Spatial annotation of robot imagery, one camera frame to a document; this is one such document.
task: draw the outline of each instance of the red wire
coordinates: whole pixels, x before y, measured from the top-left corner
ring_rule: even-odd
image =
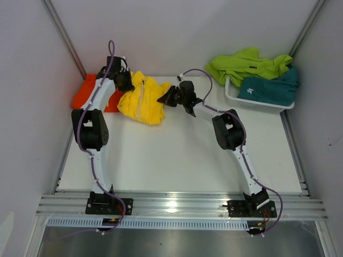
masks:
[[[117,205],[117,209],[120,210],[120,213],[122,216],[124,216],[124,211],[123,211],[123,208],[120,206],[120,205]]]
[[[265,221],[265,223],[267,223],[270,220],[270,216],[268,214],[268,212],[266,210],[263,210],[263,217],[265,217],[265,215],[267,216],[268,220]]]

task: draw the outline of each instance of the lime green shirt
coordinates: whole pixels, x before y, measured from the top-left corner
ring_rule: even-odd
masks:
[[[231,78],[236,87],[241,87],[244,78],[260,77],[275,79],[283,76],[292,62],[289,55],[280,55],[274,60],[259,58],[255,47],[245,48],[231,56],[220,55],[206,65],[206,70],[218,84],[225,85],[226,77]]]

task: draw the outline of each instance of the orange shirt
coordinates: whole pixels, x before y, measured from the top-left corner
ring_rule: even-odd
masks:
[[[90,97],[96,82],[96,74],[87,74],[86,79],[81,86],[79,92],[74,96],[74,99],[71,103],[72,109],[81,109],[82,105],[86,103]],[[118,103],[120,98],[125,94],[125,92],[120,92],[118,89],[108,100],[108,104],[105,107],[105,112],[119,112]]]

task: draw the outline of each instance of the white table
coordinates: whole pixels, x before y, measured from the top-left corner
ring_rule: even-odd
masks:
[[[197,96],[208,91],[208,78],[189,77]],[[175,77],[156,77],[158,83]],[[214,83],[206,102],[229,110],[224,87]],[[301,188],[280,115],[235,108],[247,131],[247,148],[261,182],[282,194]],[[212,124],[186,114],[182,106],[165,106],[161,125],[139,123],[121,113],[105,113],[109,129],[107,161],[115,190],[149,192],[240,193],[237,169],[222,150]],[[60,190],[90,190],[91,169],[73,140]]]

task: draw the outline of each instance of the white basket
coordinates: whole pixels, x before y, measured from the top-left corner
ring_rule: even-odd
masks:
[[[270,104],[270,103],[261,103],[256,101],[250,101],[245,99],[237,98],[238,94],[240,93],[240,90],[235,87],[230,82],[230,78],[226,78],[225,82],[225,95],[228,100],[228,104],[231,107],[241,107],[245,109],[255,110],[255,111],[263,111],[263,112],[269,112],[273,114],[279,114],[280,112],[284,110],[288,110],[294,107],[294,103],[292,103],[290,106],[282,106],[282,105],[276,105],[276,104]]]

